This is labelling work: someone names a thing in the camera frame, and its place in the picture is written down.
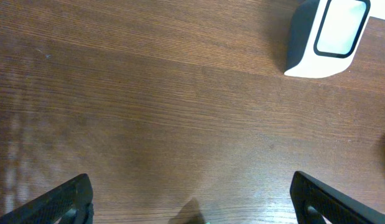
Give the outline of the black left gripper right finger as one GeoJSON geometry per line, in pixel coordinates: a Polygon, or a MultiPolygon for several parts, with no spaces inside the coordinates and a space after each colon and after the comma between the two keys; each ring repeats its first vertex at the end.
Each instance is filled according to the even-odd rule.
{"type": "Polygon", "coordinates": [[[294,173],[290,197],[299,223],[384,223],[385,215],[302,172],[294,173]]]}

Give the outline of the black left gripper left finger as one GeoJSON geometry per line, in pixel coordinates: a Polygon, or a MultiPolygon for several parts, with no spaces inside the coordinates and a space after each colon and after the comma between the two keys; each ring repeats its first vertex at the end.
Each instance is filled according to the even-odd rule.
{"type": "Polygon", "coordinates": [[[0,223],[93,223],[93,189],[80,174],[25,205],[0,217],[0,223]]]}

